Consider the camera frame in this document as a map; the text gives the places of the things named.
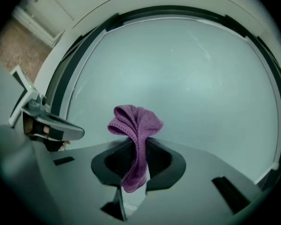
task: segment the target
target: purple microfiber cloth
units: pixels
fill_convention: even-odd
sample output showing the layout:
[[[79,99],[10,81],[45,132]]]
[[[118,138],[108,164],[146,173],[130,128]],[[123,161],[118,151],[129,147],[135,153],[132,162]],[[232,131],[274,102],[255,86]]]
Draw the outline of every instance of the purple microfiber cloth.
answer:
[[[114,108],[115,118],[107,126],[112,134],[126,135],[135,144],[135,160],[130,171],[122,180],[122,187],[128,193],[134,192],[146,182],[146,144],[148,137],[158,133],[163,122],[154,112],[143,107],[121,105]]]

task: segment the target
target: purple towel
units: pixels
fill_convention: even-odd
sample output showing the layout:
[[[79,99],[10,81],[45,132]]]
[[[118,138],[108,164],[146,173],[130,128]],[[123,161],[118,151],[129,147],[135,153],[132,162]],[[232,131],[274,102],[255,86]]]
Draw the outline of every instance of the purple towel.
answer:
[[[158,133],[163,122],[154,112],[133,105],[121,105],[114,108],[115,118],[107,126],[112,134],[127,135],[135,144],[136,158],[130,171],[122,180],[122,187],[128,193],[134,192],[146,182],[146,145],[148,137]]]

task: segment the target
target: cloth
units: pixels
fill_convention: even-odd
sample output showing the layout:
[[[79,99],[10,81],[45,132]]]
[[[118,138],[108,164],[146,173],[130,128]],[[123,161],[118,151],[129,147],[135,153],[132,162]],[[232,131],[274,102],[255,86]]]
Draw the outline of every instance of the cloth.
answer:
[[[163,122],[154,112],[135,107],[121,105],[114,108],[115,118],[107,126],[112,134],[126,135],[135,144],[135,160],[130,171],[122,179],[122,187],[128,193],[134,192],[146,182],[146,144],[148,137],[158,133]]]

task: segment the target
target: white baseboard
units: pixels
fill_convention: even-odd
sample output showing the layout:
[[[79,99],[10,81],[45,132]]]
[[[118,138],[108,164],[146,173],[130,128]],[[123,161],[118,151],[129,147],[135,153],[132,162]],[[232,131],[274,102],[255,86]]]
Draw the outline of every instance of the white baseboard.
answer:
[[[56,35],[56,37],[53,37],[19,6],[15,7],[12,12],[12,16],[25,28],[31,31],[37,38],[42,40],[51,48],[56,45],[56,43],[59,41],[61,35],[64,32],[62,31],[58,35]]]

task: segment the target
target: beige carpet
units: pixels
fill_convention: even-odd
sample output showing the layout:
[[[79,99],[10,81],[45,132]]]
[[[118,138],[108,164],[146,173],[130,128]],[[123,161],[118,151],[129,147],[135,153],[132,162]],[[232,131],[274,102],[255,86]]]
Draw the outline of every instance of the beige carpet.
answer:
[[[51,50],[15,19],[1,31],[0,61],[8,72],[20,65],[32,82]]]

